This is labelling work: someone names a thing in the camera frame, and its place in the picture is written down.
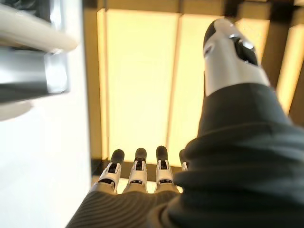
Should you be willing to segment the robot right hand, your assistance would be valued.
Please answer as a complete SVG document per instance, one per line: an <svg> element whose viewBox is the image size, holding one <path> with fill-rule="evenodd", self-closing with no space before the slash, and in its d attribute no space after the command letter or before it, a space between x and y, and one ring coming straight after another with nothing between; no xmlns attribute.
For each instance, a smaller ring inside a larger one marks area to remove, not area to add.
<svg viewBox="0 0 304 228"><path fill-rule="evenodd" d="M109 164L68 223L70 228L301 228L304 131L284 113L255 47L227 19L204 37L202 115L197 137L173 174L156 150L156 188L147 192L147 152L136 150L117 193L124 152Z"/></svg>

